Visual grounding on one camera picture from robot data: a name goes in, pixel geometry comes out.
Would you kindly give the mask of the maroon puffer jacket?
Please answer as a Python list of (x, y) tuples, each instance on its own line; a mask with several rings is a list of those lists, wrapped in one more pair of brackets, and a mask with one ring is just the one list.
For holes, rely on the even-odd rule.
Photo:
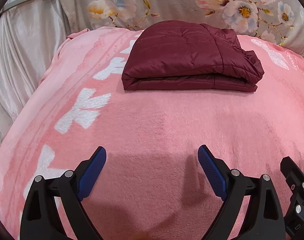
[(218, 89), (255, 92), (264, 70), (232, 29), (162, 21), (134, 43), (121, 80), (124, 90)]

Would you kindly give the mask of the pink fleece blanket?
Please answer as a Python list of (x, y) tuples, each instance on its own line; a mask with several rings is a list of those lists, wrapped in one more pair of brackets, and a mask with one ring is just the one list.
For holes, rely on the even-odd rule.
[(17, 238), (35, 176), (73, 170), (102, 146), (106, 164), (82, 202), (104, 239), (200, 239), (221, 206), (197, 160), (199, 146), (244, 175), (268, 174), (283, 211), (280, 172), (304, 172), (304, 59), (245, 35), (264, 69), (254, 93), (134, 91), (121, 74), (139, 32), (100, 28), (65, 40), (0, 146), (0, 220)]

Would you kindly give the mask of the grey floral quilt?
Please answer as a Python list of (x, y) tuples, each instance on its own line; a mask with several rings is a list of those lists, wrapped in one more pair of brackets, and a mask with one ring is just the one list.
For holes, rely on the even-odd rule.
[(288, 48), (304, 58), (298, 0), (60, 0), (72, 32), (103, 26), (141, 30), (161, 21), (206, 23)]

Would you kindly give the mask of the silver satin curtain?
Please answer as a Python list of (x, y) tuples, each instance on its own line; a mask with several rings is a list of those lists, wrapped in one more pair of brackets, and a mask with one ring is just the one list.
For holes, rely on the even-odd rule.
[(0, 145), (68, 32), (60, 0), (0, 0)]

